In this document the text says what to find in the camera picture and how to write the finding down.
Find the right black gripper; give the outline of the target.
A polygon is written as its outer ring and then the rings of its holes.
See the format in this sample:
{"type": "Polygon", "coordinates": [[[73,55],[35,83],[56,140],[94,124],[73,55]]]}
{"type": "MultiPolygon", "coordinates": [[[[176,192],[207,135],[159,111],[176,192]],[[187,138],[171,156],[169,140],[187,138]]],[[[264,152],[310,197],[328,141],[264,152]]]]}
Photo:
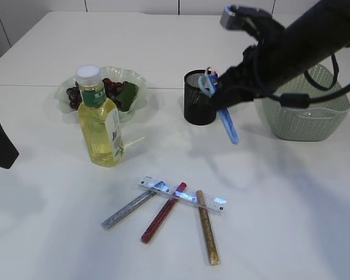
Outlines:
{"type": "MultiPolygon", "coordinates": [[[[350,1],[319,1],[272,43],[258,49],[257,71],[264,86],[277,88],[342,48],[350,47],[350,1]]],[[[237,66],[218,78],[210,99],[215,110],[252,102],[254,90],[237,66]]]]}

